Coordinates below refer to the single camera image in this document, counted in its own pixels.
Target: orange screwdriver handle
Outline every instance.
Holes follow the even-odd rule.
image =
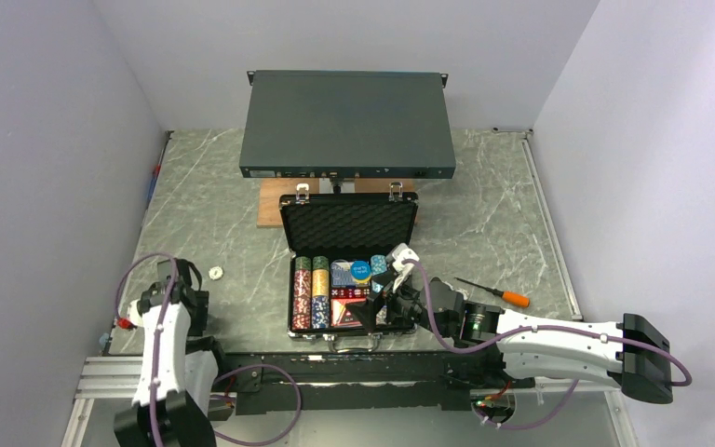
[[[504,291],[502,298],[507,303],[518,305],[519,307],[527,307],[530,305],[530,300],[527,296],[514,293],[513,291]]]

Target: wooden board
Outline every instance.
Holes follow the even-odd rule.
[[[402,182],[404,191],[414,191],[411,179],[355,179],[356,193],[390,193],[391,182]],[[310,194],[319,193],[319,179],[264,179],[259,189],[259,212],[256,226],[259,228],[280,228],[283,226],[278,210],[278,198],[284,194],[295,194],[298,183],[308,183]]]

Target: poker chip case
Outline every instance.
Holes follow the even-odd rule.
[[[341,336],[368,335],[359,326],[336,326],[336,316],[332,311],[337,293],[350,293],[348,300],[357,296],[367,296],[368,288],[334,286],[334,264],[351,264],[355,261],[368,262],[372,256],[387,255],[399,243],[410,244],[415,215],[418,211],[418,195],[401,192],[400,183],[391,183],[390,193],[345,193],[345,194],[307,194],[306,184],[298,186],[298,194],[284,195],[279,199],[278,207],[283,221],[284,231],[292,254],[290,260],[290,286],[288,308],[288,334],[291,338],[316,339],[329,341]],[[312,296],[310,282],[311,265],[322,268],[322,259],[327,258],[328,295]],[[323,281],[324,272],[316,274],[318,281]],[[314,289],[322,290],[321,282]],[[327,321],[317,319],[317,310],[322,310],[323,301],[327,301]],[[312,319],[310,306],[313,303],[315,318]],[[414,331],[414,324],[404,321],[383,321],[378,319],[374,335],[396,334]]]

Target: case handle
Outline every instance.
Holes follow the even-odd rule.
[[[297,183],[297,193],[295,193],[297,203],[305,203],[308,201],[308,183]]]
[[[401,182],[392,182],[390,184],[390,201],[395,202],[397,200],[401,200],[401,187],[402,184]]]
[[[325,340],[328,341],[328,349],[335,354],[359,354],[365,352],[374,352],[380,347],[380,341],[382,340],[381,333],[370,333],[369,340],[371,341],[371,346],[369,347],[345,347],[339,349],[336,347],[337,339],[332,334],[326,334]]]

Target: marble table surface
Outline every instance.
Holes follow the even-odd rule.
[[[260,180],[244,179],[238,160],[243,129],[181,130],[172,134],[155,195],[144,217],[136,257],[166,251],[194,262],[209,291],[209,326],[226,352],[326,352],[322,340],[287,335],[290,252],[282,229],[257,228]],[[574,309],[560,275],[524,134],[454,129],[456,173],[418,180],[418,224],[411,247],[430,276],[471,279],[530,297],[521,311],[570,319]],[[219,265],[223,278],[206,272]],[[122,308],[155,280],[155,263],[139,266]],[[413,285],[420,279],[413,277]],[[507,306],[465,287],[470,299]],[[365,345],[364,337],[344,346]],[[115,329],[109,352],[139,354],[141,331]],[[388,337],[381,350],[439,350],[430,332]]]

